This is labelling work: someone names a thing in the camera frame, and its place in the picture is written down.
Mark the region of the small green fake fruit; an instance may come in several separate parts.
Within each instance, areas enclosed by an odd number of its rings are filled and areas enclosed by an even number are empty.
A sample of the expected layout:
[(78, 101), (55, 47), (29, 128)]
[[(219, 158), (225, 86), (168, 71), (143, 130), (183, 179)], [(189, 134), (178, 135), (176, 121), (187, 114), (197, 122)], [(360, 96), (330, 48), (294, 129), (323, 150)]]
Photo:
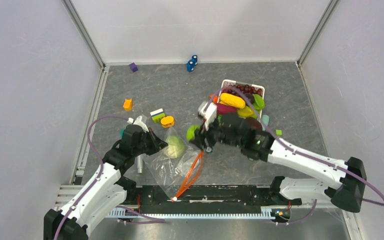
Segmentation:
[(191, 141), (195, 138), (195, 131), (200, 129), (200, 125), (193, 124), (186, 131), (186, 140)]

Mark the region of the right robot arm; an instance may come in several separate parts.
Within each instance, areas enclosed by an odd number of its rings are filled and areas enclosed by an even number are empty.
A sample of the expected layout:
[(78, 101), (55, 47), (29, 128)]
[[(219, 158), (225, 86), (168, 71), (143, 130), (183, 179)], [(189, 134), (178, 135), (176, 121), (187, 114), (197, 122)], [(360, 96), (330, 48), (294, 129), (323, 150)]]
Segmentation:
[(309, 176), (307, 179), (276, 177), (268, 191), (269, 199), (275, 204), (312, 198), (330, 200), (337, 208), (352, 213), (361, 210), (367, 175), (359, 158), (334, 159), (305, 150), (272, 136), (261, 125), (236, 113), (224, 114), (212, 123), (190, 126), (186, 139), (209, 152), (217, 143), (237, 147), (250, 160), (285, 166)]

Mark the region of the small dark purple fruit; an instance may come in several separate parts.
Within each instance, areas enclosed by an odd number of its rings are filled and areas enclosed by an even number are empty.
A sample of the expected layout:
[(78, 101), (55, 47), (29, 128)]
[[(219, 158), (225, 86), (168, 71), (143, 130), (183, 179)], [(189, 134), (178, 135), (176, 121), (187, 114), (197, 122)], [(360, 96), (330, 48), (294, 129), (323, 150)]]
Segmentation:
[(254, 97), (254, 95), (251, 94), (251, 93), (245, 93), (243, 99), (244, 99), (245, 101), (250, 102), (251, 105), (253, 105), (254, 102), (255, 102), (255, 97)]

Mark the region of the purple fake sweet potato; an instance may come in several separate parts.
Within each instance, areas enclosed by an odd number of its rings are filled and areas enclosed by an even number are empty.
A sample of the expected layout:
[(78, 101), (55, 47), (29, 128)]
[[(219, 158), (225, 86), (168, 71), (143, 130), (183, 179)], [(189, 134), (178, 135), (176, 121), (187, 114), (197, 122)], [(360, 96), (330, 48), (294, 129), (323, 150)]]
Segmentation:
[(217, 107), (217, 114), (218, 115), (225, 115), (225, 114), (230, 114), (230, 113), (237, 113), (237, 108), (230, 106), (230, 105), (225, 105), (222, 103), (216, 103), (215, 104)]

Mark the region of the yellow fake starfruit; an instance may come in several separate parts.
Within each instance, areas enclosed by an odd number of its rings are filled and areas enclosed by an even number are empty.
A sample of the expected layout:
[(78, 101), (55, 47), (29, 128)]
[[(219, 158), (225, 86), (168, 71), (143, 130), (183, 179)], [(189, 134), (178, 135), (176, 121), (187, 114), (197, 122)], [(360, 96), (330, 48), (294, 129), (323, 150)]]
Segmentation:
[(254, 115), (254, 111), (249, 106), (238, 108), (236, 112), (238, 116), (242, 118), (248, 118)]

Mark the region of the dark maroon fake fruit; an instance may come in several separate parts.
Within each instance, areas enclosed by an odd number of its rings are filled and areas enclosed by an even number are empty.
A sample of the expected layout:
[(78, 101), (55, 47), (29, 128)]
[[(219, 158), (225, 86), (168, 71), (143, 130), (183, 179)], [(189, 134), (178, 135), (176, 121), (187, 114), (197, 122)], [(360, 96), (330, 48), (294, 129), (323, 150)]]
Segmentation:
[(245, 121), (253, 128), (253, 129), (258, 129), (258, 130), (262, 130), (263, 129), (263, 126), (262, 124), (256, 119), (256, 118), (253, 118), (253, 117), (247, 117), (245, 118)]

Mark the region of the fake yellow corn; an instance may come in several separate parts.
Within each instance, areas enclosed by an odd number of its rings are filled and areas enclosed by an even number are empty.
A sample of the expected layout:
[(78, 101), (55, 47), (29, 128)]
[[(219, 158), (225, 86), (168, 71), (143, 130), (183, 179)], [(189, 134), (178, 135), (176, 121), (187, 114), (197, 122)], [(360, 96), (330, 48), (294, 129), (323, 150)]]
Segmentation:
[(243, 109), (246, 106), (246, 102), (241, 97), (230, 93), (222, 93), (220, 95), (220, 103), (236, 109)]

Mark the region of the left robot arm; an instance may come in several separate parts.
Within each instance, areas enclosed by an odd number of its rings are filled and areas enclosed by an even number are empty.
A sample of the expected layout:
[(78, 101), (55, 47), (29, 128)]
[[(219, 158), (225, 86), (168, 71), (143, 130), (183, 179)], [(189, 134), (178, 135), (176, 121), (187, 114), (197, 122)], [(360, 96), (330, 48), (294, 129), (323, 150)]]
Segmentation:
[(129, 124), (122, 138), (104, 155), (102, 165), (83, 188), (60, 210), (44, 216), (45, 240), (87, 240), (100, 222), (119, 204), (137, 198), (136, 182), (125, 177), (140, 155), (152, 156), (168, 146), (151, 128)]

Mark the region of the clear zip top bag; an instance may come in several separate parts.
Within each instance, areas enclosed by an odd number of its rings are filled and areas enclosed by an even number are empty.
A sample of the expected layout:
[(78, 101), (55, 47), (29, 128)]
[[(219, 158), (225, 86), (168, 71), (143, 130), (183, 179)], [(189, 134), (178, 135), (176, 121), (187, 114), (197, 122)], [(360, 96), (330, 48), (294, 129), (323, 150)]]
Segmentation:
[(204, 153), (195, 150), (174, 127), (167, 129), (162, 140), (166, 142), (169, 136), (178, 136), (184, 141), (183, 154), (178, 158), (169, 158), (164, 154), (165, 147), (156, 154), (146, 156), (144, 162), (163, 192), (172, 202), (176, 202), (200, 176)]

